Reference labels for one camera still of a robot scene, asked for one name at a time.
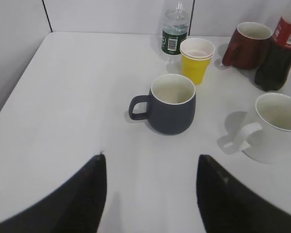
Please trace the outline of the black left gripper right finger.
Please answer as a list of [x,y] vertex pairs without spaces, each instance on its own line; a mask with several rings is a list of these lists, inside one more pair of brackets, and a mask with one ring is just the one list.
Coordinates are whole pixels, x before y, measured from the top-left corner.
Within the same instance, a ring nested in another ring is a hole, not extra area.
[[199,156],[196,198],[208,233],[291,233],[291,215],[242,184],[210,155]]

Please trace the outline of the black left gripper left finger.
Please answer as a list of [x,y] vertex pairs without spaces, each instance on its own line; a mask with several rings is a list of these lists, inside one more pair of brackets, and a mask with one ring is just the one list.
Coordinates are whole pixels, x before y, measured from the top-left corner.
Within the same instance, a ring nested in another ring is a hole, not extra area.
[[95,233],[106,195],[106,158],[99,154],[54,192],[0,222],[0,233]]

